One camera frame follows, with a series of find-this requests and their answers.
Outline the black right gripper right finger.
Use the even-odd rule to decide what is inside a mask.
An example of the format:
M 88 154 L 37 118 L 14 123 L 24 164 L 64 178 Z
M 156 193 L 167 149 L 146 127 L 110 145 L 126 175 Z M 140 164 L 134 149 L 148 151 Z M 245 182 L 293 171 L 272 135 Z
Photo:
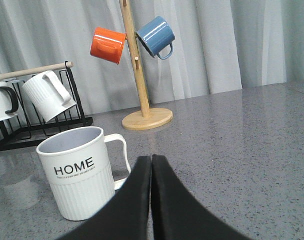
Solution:
M 156 240 L 246 240 L 205 209 L 163 155 L 152 156 L 151 210 Z

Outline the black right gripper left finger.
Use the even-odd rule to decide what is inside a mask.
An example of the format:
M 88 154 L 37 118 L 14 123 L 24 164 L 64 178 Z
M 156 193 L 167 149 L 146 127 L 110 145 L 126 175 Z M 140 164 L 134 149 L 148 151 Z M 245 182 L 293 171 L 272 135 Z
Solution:
M 125 183 L 93 217 L 62 240 L 146 240 L 151 157 L 140 156 Z

